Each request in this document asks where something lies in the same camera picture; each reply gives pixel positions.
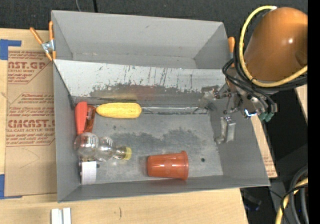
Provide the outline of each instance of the green connector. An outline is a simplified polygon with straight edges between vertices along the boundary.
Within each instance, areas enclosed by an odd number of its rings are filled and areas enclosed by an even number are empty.
[[[260,115],[259,115],[259,119],[260,119],[260,121],[263,121],[263,120],[265,120],[265,118],[266,118],[266,116],[268,115],[268,113],[267,112],[263,112],[263,113],[261,113]]]
[[[274,112],[270,112],[269,114],[267,114],[264,121],[269,122],[271,118],[274,116],[274,114],[275,114]]]

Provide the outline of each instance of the yellow corn toy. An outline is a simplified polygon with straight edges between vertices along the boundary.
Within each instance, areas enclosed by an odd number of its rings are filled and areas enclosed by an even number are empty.
[[[106,103],[96,108],[96,113],[107,118],[137,118],[142,108],[137,103]]]

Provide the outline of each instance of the red object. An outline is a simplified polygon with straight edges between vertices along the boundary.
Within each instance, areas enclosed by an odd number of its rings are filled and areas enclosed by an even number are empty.
[[[75,106],[74,118],[77,135],[84,132],[92,132],[95,114],[95,107],[88,105],[87,102],[80,102]]]
[[[152,177],[186,180],[189,175],[188,155],[185,151],[174,154],[154,155],[147,160],[148,175]]]

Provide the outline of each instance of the clear glass bottle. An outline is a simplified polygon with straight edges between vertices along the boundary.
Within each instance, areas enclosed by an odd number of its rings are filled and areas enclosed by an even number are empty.
[[[82,133],[76,137],[74,149],[78,156],[86,161],[94,159],[106,162],[111,157],[129,160],[132,155],[131,148],[117,146],[110,137],[104,136],[99,138],[97,135],[90,132]]]

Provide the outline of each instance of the orange cup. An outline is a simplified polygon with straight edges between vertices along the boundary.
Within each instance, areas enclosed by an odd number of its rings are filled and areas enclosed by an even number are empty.
[[[186,180],[189,175],[188,155],[185,151],[181,151],[181,153],[149,156],[147,170],[148,175],[152,177]]]

